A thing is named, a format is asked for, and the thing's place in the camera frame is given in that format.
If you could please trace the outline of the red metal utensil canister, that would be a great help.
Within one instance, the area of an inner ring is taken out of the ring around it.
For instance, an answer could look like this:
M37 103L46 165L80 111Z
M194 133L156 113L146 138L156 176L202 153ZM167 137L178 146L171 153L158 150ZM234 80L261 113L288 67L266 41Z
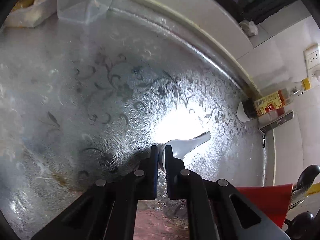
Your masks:
M280 228L283 227L291 203L292 184L267 187L236 187Z

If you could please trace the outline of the black plastic ladle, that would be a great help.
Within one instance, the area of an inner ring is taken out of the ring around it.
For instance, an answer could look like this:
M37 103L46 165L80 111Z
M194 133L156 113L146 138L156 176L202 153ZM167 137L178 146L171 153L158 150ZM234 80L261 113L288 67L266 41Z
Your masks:
M310 165L303 170L297 181L297 188L310 187L316 177L320 174L319 165Z

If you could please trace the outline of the orange handled peeler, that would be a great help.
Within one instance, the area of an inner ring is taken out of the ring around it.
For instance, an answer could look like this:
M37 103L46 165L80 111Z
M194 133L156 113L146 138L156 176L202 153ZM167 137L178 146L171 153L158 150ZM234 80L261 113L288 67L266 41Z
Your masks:
M298 189L292 192L289 210L304 202L308 196L319 193L319 183L312 184L308 189Z

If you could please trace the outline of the small black measuring spoon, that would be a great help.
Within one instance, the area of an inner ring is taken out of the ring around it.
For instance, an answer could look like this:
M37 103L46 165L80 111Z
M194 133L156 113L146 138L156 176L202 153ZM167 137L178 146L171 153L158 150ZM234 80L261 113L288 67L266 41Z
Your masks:
M285 232L290 239L300 239L312 226L314 219L314 215L309 211L300 213L293 220L286 220L287 230Z

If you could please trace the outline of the vinegar bottle yellow cap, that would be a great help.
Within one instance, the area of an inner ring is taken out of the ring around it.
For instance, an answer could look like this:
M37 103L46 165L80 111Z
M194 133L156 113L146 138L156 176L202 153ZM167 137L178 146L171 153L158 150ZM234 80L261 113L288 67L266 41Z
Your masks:
M277 111L289 105L296 97L303 92L311 89L311 83L308 78L300 82L290 82L283 89L277 90L267 96L253 100L247 99L242 103L244 112L249 118L258 118L272 111Z

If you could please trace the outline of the crumpled tissue on sill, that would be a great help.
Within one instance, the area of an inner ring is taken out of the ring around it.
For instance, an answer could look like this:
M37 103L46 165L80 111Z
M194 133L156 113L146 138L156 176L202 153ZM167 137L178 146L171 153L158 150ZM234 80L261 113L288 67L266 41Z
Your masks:
M259 33L259 29L253 21L243 20L239 25L248 37L256 36Z

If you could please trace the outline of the clear plastic container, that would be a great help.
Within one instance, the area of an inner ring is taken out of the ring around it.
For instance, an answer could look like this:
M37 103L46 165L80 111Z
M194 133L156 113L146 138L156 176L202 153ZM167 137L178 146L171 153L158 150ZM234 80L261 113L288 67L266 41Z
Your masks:
M112 0L57 0L59 20L88 25L104 18Z

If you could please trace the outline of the white tray with packets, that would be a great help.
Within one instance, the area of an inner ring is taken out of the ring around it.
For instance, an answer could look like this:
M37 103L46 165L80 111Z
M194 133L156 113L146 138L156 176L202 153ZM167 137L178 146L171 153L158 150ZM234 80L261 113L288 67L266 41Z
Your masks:
M34 28L57 12L57 0L36 0L35 5L11 12L4 25L14 28Z

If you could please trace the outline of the smartphone leaning on wall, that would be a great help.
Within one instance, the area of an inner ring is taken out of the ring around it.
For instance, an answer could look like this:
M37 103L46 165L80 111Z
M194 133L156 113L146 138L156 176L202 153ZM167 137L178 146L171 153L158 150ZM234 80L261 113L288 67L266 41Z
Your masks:
M281 126L282 124L292 120L293 118L294 118L294 111L293 110L287 111L281 116L270 121L268 124L261 126L259 130L261 131L261 133L267 133L268 131Z

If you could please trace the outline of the white wall socket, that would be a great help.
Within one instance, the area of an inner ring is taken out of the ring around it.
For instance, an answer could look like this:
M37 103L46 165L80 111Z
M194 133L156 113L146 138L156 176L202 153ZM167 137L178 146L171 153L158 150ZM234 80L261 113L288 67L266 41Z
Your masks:
M304 50L304 57L307 70L317 66L319 64L319 44L313 44Z

